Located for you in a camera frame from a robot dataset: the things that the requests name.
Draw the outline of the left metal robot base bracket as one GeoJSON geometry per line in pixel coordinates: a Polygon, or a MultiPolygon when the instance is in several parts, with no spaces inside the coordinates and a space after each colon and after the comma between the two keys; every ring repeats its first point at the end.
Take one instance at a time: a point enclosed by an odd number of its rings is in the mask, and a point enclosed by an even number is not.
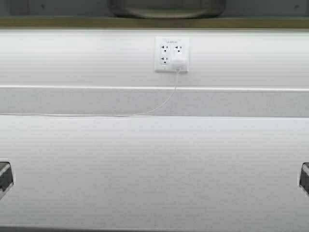
{"type": "Polygon", "coordinates": [[[2,198],[8,189],[14,184],[12,167],[9,162],[0,162],[0,198],[2,198]]]}

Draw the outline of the right metal robot base bracket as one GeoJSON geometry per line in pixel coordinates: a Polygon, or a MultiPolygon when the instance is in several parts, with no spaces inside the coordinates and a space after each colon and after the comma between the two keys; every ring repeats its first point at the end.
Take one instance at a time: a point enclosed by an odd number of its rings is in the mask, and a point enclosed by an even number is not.
{"type": "Polygon", "coordinates": [[[305,162],[302,164],[300,177],[299,177],[299,186],[309,194],[309,163],[305,162]]]}

